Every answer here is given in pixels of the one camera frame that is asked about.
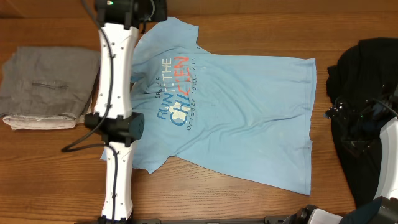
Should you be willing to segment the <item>light blue printed t-shirt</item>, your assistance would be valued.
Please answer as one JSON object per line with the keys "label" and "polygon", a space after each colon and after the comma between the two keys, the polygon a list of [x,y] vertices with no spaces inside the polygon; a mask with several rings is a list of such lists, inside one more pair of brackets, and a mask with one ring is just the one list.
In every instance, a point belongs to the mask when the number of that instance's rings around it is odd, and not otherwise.
{"label": "light blue printed t-shirt", "polygon": [[174,17],[132,57],[132,108],[145,117],[133,158],[153,173],[172,156],[222,174],[311,192],[314,59],[218,55]]}

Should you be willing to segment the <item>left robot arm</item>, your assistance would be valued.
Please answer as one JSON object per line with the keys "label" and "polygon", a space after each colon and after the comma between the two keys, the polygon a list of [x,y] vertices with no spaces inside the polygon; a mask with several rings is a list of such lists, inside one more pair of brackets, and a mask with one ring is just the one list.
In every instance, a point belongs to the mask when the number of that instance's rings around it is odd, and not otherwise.
{"label": "left robot arm", "polygon": [[132,160],[144,130],[144,115],[132,110],[132,55],[139,33],[148,22],[167,18],[167,3],[159,1],[95,1],[93,17],[99,30],[99,89],[85,126],[101,134],[106,159],[106,193],[98,223],[132,223]]}

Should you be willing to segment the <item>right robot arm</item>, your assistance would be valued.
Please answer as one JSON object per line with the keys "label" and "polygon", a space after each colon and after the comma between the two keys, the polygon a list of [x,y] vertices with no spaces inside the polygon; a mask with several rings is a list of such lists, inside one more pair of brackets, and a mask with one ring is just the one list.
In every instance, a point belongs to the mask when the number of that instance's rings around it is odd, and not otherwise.
{"label": "right robot arm", "polygon": [[354,105],[338,97],[326,113],[357,209],[345,216],[307,205],[284,223],[397,223],[397,95]]}

